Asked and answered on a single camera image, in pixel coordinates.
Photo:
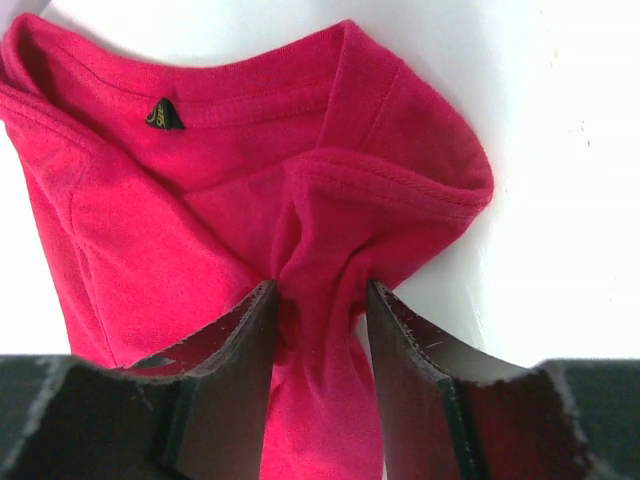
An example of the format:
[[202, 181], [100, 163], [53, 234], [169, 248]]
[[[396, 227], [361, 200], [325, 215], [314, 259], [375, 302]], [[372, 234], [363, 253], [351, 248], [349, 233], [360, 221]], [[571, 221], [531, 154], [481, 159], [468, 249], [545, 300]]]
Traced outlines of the red t shirt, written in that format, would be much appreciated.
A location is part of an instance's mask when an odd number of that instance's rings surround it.
[[131, 366], [275, 280], [261, 477], [381, 477], [366, 285], [413, 275], [494, 187], [444, 98], [349, 20], [184, 68], [24, 14], [1, 42], [1, 118], [74, 354]]

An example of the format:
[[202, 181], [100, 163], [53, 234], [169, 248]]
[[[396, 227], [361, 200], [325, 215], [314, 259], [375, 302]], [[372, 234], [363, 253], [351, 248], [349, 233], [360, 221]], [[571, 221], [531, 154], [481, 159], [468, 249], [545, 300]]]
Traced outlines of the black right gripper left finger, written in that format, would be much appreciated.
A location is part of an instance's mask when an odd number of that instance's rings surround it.
[[258, 478], [277, 323], [277, 286], [265, 281], [128, 368], [3, 356], [2, 477]]

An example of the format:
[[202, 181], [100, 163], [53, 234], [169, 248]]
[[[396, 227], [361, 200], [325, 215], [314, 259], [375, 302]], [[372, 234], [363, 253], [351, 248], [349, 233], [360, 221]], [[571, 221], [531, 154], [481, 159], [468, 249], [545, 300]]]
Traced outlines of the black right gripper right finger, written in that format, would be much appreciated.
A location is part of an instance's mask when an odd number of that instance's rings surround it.
[[523, 368], [457, 339], [378, 281], [367, 330], [391, 479], [635, 479], [639, 364]]

